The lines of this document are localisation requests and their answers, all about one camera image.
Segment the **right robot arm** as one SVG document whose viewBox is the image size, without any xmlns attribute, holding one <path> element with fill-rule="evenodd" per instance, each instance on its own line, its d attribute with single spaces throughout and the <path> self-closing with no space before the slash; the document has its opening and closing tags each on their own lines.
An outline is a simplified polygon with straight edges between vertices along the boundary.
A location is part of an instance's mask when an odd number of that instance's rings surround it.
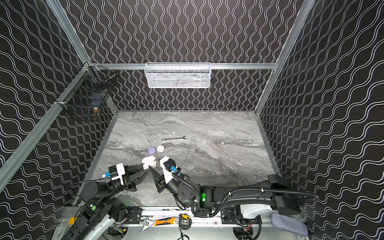
<svg viewBox="0 0 384 240">
<path fill-rule="evenodd" d="M 197 218 L 213 218 L 226 207 L 263 205 L 280 215 L 299 215 L 302 203 L 318 200 L 309 192 L 299 192 L 278 175 L 269 175 L 268 180 L 237 187 L 202 186 L 195 183 L 180 168 L 172 166 L 160 174 L 149 168 L 159 193 L 168 190 L 181 209 L 190 209 Z"/>
</svg>

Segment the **white earbud charging case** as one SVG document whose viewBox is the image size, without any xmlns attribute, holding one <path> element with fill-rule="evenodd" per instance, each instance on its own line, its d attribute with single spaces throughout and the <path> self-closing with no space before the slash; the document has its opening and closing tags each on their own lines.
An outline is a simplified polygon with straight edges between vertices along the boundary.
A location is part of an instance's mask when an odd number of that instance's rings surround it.
<svg viewBox="0 0 384 240">
<path fill-rule="evenodd" d="M 160 145 L 160 146 L 157 147 L 157 151 L 159 153 L 162 153 L 164 150 L 165 150 L 165 147 L 163 145 Z"/>
</svg>

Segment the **purple earbud charging case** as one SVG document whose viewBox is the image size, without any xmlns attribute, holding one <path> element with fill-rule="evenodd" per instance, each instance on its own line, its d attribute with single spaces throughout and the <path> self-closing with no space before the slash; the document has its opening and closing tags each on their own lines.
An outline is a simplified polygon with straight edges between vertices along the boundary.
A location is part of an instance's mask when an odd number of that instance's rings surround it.
<svg viewBox="0 0 384 240">
<path fill-rule="evenodd" d="M 154 154 L 156 153 L 156 151 L 157 151 L 156 148 L 151 147 L 151 148 L 148 149 L 148 154 L 149 154 L 149 155 L 154 155 Z"/>
</svg>

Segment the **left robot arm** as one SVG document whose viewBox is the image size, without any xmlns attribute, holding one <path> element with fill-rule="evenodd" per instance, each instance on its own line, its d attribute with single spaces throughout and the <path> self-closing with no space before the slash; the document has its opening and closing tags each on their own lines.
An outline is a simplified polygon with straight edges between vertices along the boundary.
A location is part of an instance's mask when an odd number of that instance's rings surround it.
<svg viewBox="0 0 384 240">
<path fill-rule="evenodd" d="M 128 207 L 117 194 L 137 191 L 149 173 L 142 165 L 117 164 L 109 167 L 100 181 L 86 181 L 80 192 L 83 206 L 75 213 L 73 225 L 63 240 L 96 240 L 113 225 L 138 224 L 142 209 Z"/>
</svg>

